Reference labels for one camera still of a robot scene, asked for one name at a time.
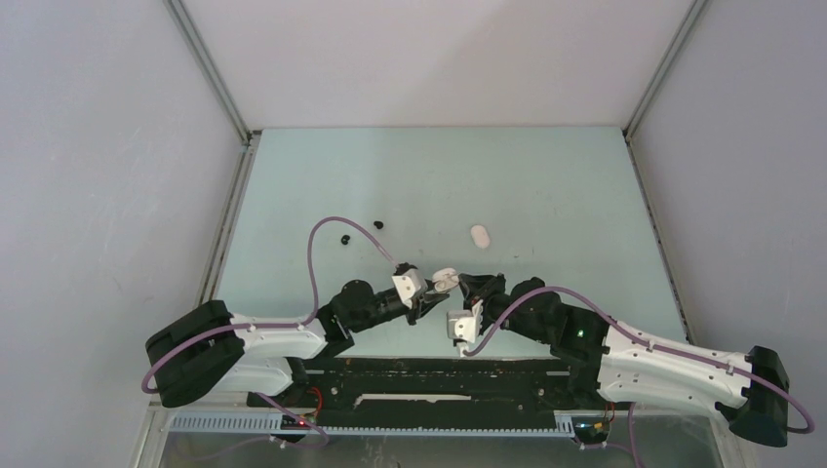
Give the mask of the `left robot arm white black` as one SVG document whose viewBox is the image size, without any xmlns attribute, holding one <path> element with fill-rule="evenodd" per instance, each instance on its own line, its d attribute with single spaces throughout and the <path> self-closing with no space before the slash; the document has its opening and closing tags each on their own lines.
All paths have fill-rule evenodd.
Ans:
<svg viewBox="0 0 827 468">
<path fill-rule="evenodd" d="M 353 346 L 354 333 L 400 317 L 413 325 L 453 290 L 447 282 L 427 280 L 422 290 L 400 283 L 377 292 L 350 281 L 304 326 L 233 314 L 218 299 L 205 302 L 147 339 L 150 370 L 141 388 L 171 409 L 221 392 L 262 393 L 296 406 L 308 380 L 295 364 L 335 357 Z"/>
</svg>

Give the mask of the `white charging case with dot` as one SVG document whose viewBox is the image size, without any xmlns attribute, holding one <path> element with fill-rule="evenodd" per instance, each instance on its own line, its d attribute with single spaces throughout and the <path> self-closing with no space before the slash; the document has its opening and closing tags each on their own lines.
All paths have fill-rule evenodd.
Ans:
<svg viewBox="0 0 827 468">
<path fill-rule="evenodd" d="M 435 293 L 449 293 L 459 285 L 459 273 L 454 268 L 443 268 L 432 275 L 431 282 Z"/>
</svg>

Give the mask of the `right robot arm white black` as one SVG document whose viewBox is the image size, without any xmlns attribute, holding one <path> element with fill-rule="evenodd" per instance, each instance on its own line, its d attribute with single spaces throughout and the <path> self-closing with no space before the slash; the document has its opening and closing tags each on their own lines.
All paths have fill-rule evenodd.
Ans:
<svg viewBox="0 0 827 468">
<path fill-rule="evenodd" d="M 644 404 L 711 415 L 731 433 L 772 448 L 788 444 L 789 376 L 777 352 L 755 345 L 726 352 L 661 338 L 531 278 L 506 288 L 503 275 L 458 277 L 470 313 L 449 330 L 456 344 L 487 339 L 491 329 L 546 345 L 570 369 L 567 392 L 579 407 Z"/>
</svg>

